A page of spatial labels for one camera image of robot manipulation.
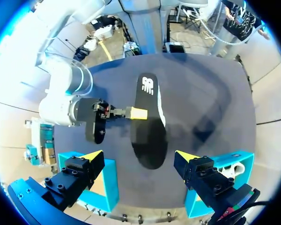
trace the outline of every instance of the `floor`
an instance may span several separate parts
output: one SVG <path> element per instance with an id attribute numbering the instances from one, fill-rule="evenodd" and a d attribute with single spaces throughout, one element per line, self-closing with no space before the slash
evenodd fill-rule
<path id="1" fill-rule="evenodd" d="M 193 26 L 185 29 L 185 23 L 171 23 L 170 24 L 170 40 L 173 42 L 181 42 L 185 46 L 187 53 L 194 54 L 207 54 L 209 48 L 213 45 L 214 41 L 211 39 L 205 39 L 204 29 L 201 28 L 199 34 Z M 112 60 L 121 59 L 123 57 L 123 44 L 124 38 L 122 30 L 115 30 L 113 36 L 102 42 L 110 54 Z M 99 65 L 101 63 L 108 62 L 108 56 L 103 50 L 102 46 L 98 44 L 97 48 L 92 51 L 82 63 L 88 68 Z"/>

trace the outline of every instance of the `metal pole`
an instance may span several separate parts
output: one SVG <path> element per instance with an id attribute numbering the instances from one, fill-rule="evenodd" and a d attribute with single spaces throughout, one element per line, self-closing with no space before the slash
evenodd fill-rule
<path id="1" fill-rule="evenodd" d="M 215 24 L 214 24 L 214 28 L 213 28 L 213 30 L 212 30 L 213 33 L 214 33 L 215 28 L 216 28 L 216 26 L 217 26 L 217 22 L 219 21 L 220 14 L 221 14 L 221 12 L 222 12 L 222 6 L 223 6 L 223 3 L 222 3 L 222 1 L 221 1 L 220 8 L 219 8 L 219 12 L 218 12 L 218 14 L 217 14 L 216 21 L 215 21 Z"/>

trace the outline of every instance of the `white plastic part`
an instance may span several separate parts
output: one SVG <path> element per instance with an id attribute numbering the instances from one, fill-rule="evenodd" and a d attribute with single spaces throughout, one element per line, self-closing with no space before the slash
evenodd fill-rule
<path id="1" fill-rule="evenodd" d="M 93 51 L 97 48 L 97 40 L 91 39 L 91 40 L 87 41 L 87 43 L 85 43 L 85 45 L 83 47 L 89 49 L 90 51 Z"/>
<path id="2" fill-rule="evenodd" d="M 74 111 L 79 101 L 78 95 L 51 95 L 48 94 L 39 104 L 39 115 L 49 123 L 62 126 L 77 126 Z"/>
<path id="3" fill-rule="evenodd" d="M 223 174 L 225 177 L 227 178 L 234 178 L 242 173 L 244 173 L 245 171 L 245 166 L 242 163 L 234 163 L 231 165 L 231 167 L 229 169 L 222 169 L 221 174 Z"/>
<path id="4" fill-rule="evenodd" d="M 112 25 L 108 25 L 103 28 L 99 28 L 95 31 L 94 36 L 98 38 L 100 41 L 110 38 L 113 35 Z"/>
<path id="5" fill-rule="evenodd" d="M 54 53 L 47 53 L 44 67 L 51 75 L 47 94 L 65 95 L 72 82 L 81 82 L 79 88 L 67 94 L 87 97 L 93 89 L 93 77 L 81 62 Z"/>

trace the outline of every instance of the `shoe insole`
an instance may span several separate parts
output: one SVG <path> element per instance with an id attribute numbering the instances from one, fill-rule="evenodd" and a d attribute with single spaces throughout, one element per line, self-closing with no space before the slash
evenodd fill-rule
<path id="1" fill-rule="evenodd" d="M 146 109 L 148 119 L 131 121 L 131 143 L 139 163 L 152 170 L 162 166 L 168 148 L 166 130 L 158 110 L 158 92 L 154 74 L 139 76 L 134 107 Z"/>

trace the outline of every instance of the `table surface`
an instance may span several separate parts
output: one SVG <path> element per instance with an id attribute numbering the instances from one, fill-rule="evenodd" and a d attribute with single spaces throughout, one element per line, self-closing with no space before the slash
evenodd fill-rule
<path id="1" fill-rule="evenodd" d="M 166 118 L 168 152 L 164 164 L 149 170 L 136 158 L 130 142 L 130 121 L 109 122 L 105 139 L 86 141 L 84 128 L 55 127 L 55 153 L 103 150 L 116 160 L 121 204 L 146 208 L 183 207 L 186 187 L 173 167 L 175 150 L 215 156 L 254 152 L 256 121 L 251 90 L 235 61 L 184 53 L 133 56 L 90 68 L 92 97 L 117 108 L 133 106 L 137 78 L 157 76 Z"/>

